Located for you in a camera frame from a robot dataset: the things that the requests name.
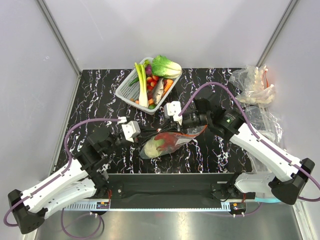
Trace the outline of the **round green cabbage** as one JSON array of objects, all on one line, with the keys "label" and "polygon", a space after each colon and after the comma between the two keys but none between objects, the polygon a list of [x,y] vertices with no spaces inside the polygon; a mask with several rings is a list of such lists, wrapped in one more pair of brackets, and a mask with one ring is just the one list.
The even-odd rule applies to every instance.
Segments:
[{"label": "round green cabbage", "polygon": [[150,139],[143,147],[145,156],[149,159],[159,157],[163,151],[163,144],[163,139]]}]

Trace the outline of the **red toy lobster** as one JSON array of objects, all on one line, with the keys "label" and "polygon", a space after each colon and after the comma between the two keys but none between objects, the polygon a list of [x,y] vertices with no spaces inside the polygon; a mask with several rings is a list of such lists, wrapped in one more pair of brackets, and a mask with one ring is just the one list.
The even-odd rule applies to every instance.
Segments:
[{"label": "red toy lobster", "polygon": [[179,132],[163,132],[157,134],[155,140],[164,140],[162,145],[162,153],[170,154],[178,150],[181,146],[189,143],[197,134],[182,134]]}]

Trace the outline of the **clear zip bag orange zipper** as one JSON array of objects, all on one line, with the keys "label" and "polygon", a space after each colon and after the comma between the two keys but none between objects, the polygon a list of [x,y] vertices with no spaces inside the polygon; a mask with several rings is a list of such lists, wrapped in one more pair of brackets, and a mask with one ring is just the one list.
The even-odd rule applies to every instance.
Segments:
[{"label": "clear zip bag orange zipper", "polygon": [[200,135],[207,126],[188,128],[186,133],[165,131],[157,133],[142,144],[139,156],[142,159],[153,159],[163,155],[172,154],[183,145]]}]

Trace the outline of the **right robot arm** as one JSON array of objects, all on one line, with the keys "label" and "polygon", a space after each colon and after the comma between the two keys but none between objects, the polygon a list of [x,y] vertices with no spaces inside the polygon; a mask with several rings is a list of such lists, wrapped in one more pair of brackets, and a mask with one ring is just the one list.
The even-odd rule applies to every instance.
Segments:
[{"label": "right robot arm", "polygon": [[207,99],[195,101],[193,113],[182,114],[185,129],[207,126],[216,136],[242,149],[268,168],[268,172],[237,173],[227,185],[228,195],[239,198],[244,193],[271,194],[279,201],[294,205],[310,179],[315,163],[295,157],[246,123],[237,110],[212,107]]}]

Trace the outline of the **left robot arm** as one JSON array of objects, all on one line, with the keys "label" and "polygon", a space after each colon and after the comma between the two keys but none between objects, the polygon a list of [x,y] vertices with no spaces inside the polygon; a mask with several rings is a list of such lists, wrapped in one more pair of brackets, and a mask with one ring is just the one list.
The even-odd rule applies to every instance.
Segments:
[{"label": "left robot arm", "polygon": [[122,124],[113,135],[108,127],[97,127],[86,137],[75,157],[44,181],[28,190],[8,194],[11,212],[22,234],[39,228],[55,212],[82,199],[103,198],[109,193],[108,175],[99,169],[107,156],[137,142],[141,130],[136,121]]}]

